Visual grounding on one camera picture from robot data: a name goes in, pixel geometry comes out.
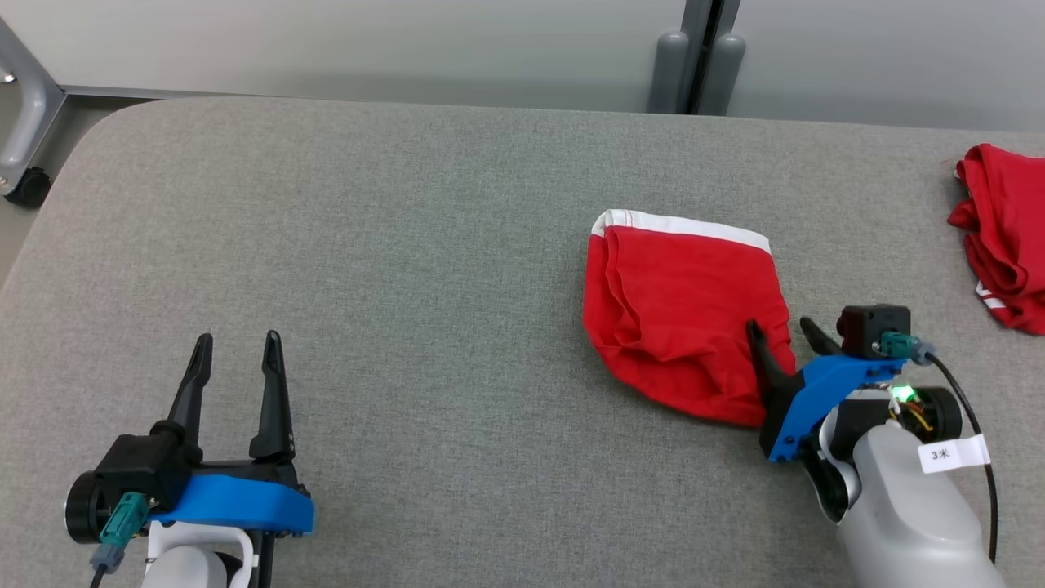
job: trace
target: white wall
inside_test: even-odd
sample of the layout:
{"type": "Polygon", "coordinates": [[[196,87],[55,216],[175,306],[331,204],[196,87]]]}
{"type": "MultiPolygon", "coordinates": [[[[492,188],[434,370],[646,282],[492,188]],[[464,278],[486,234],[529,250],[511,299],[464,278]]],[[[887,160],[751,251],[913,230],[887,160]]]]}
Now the white wall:
{"type": "Polygon", "coordinates": [[[62,86],[645,110],[684,0],[3,0],[62,86]]]}
{"type": "Polygon", "coordinates": [[[1045,131],[1042,0],[741,0],[729,115],[1045,131]]]}

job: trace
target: folded red clothing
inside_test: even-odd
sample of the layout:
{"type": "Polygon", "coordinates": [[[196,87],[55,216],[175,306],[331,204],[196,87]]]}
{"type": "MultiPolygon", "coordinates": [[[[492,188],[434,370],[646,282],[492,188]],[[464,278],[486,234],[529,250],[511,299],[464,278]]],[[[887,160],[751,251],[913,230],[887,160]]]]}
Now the folded red clothing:
{"type": "Polygon", "coordinates": [[[750,320],[793,372],[788,309],[765,236],[633,210],[599,216],[588,240],[584,327],[620,380],[695,417],[761,426],[750,320]]]}
{"type": "Polygon", "coordinates": [[[976,291],[1011,329],[1045,335],[1045,159],[983,143],[958,162],[969,188],[948,221],[966,235],[976,291]]]}

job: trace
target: robotic arm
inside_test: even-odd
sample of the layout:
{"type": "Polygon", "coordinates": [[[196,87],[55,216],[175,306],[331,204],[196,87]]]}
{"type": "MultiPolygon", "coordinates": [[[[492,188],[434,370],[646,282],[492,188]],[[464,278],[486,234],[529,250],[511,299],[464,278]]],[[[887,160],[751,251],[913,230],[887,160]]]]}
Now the robotic arm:
{"type": "Polygon", "coordinates": [[[166,420],[147,436],[120,436],[66,500],[69,536],[96,543],[92,587],[114,573],[132,537],[148,537],[142,588],[269,588],[276,539],[310,535],[316,507],[298,483],[279,334],[265,338],[264,394],[250,460],[204,462],[203,389],[213,338],[196,342],[166,420]],[[209,545],[228,544],[238,557],[209,545]]]}
{"type": "Polygon", "coordinates": [[[838,525],[857,584],[1004,588],[993,554],[983,552],[975,514],[947,474],[925,473],[919,457],[924,443],[960,437],[957,401],[946,389],[905,389],[901,403],[887,384],[907,359],[938,361],[931,347],[910,337],[910,312],[846,307],[840,347],[812,321],[800,327],[820,357],[789,376],[759,326],[748,325],[767,410],[759,441],[771,462],[803,464],[825,515],[838,525]]]}

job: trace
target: gray fabric surface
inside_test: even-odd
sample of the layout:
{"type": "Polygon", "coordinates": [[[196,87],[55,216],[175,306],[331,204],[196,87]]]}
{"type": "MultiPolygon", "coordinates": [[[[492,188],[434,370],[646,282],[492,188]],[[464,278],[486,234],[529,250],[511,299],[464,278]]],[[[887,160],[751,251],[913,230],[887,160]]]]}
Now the gray fabric surface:
{"type": "MultiPolygon", "coordinates": [[[[66,164],[0,292],[0,584],[87,585],[69,485],[165,416],[206,331],[201,443],[246,456],[277,329],[318,524],[280,542],[274,586],[852,586],[800,468],[645,401],[588,344],[588,231],[626,207],[769,236],[795,324],[911,307],[986,432],[1000,568],[1040,586],[1045,342],[989,317],[945,222],[954,160],[983,140],[1045,155],[1042,136],[723,118],[270,98],[118,112],[66,164]]],[[[985,523],[982,474],[954,478],[985,523]]],[[[143,547],[104,585],[137,586],[143,547]]]]}

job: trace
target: label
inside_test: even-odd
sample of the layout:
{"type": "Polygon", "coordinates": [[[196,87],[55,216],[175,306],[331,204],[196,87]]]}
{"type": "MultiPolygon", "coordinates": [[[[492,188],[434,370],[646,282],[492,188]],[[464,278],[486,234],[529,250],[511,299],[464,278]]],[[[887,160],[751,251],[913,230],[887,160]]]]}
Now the label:
{"type": "Polygon", "coordinates": [[[927,474],[991,463],[983,436],[923,445],[918,448],[918,456],[927,474]]]}

